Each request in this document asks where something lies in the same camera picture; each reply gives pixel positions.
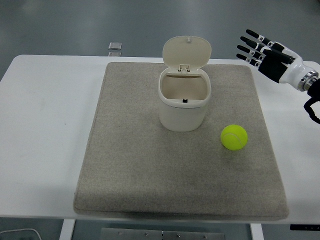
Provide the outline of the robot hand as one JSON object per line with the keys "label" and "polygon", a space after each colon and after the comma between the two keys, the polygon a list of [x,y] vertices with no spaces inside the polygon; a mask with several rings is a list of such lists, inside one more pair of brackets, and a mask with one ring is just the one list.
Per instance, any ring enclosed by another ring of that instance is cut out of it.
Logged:
{"label": "robot hand", "polygon": [[252,38],[240,37],[245,46],[237,46],[241,53],[236,56],[257,68],[268,79],[278,84],[290,84],[301,92],[319,79],[319,73],[305,65],[296,52],[250,29],[246,33]]}

